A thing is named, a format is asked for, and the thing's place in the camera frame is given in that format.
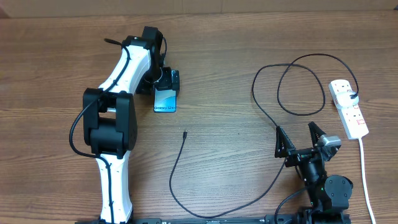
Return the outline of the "blue Samsung smartphone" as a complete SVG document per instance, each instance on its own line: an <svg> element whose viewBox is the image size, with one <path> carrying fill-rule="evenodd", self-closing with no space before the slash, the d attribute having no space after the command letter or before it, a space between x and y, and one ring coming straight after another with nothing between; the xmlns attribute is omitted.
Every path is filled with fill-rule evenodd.
<svg viewBox="0 0 398 224"><path fill-rule="evenodd" d="M177 110L177 92L175 90L155 89L154 112L174 113Z"/></svg>

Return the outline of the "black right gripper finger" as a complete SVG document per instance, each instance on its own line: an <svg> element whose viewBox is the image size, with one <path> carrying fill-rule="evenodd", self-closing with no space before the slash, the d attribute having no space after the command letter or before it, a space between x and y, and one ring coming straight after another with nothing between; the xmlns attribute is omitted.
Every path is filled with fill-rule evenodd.
<svg viewBox="0 0 398 224"><path fill-rule="evenodd" d="M310 131L310 137L312 139L313 146L322 146L321 137L325 134L325 132L319 128L315 122L311 121L308 124L308 128Z"/></svg>
<svg viewBox="0 0 398 224"><path fill-rule="evenodd" d="M275 157L287 157L290 151L294 151L295 146L289 139L286 132L280 126L276 127Z"/></svg>

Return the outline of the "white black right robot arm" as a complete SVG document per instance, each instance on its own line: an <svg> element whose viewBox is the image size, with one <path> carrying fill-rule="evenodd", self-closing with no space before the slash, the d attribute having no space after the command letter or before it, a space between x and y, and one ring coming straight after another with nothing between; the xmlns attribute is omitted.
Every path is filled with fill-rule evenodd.
<svg viewBox="0 0 398 224"><path fill-rule="evenodd" d="M307 192L309 207L301 207L297 213L289 215L291 223L350 223L349 199L353 183L342 175L328 175L325 163L330 161L341 147L338 136L326 134L313 121L308 124L312 147L296 149L286 132L276 127L275 157L284 159L285 167L294 167L300 173L304 187L281 201L272 216L278 223L283 215L279 212L289 200Z"/></svg>

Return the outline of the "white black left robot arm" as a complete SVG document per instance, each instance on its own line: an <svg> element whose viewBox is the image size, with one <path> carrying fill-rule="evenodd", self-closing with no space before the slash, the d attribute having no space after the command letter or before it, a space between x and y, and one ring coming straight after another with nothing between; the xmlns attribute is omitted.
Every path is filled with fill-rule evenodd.
<svg viewBox="0 0 398 224"><path fill-rule="evenodd" d="M122 42L107 42L120 46L121 57L98 88L85 90L69 143L99 167L102 209L95 223L132 223L128 162L137 141L134 95L153 94L154 112L174 113L180 75L165 66L167 41L156 27L146 26L142 35L129 35Z"/></svg>

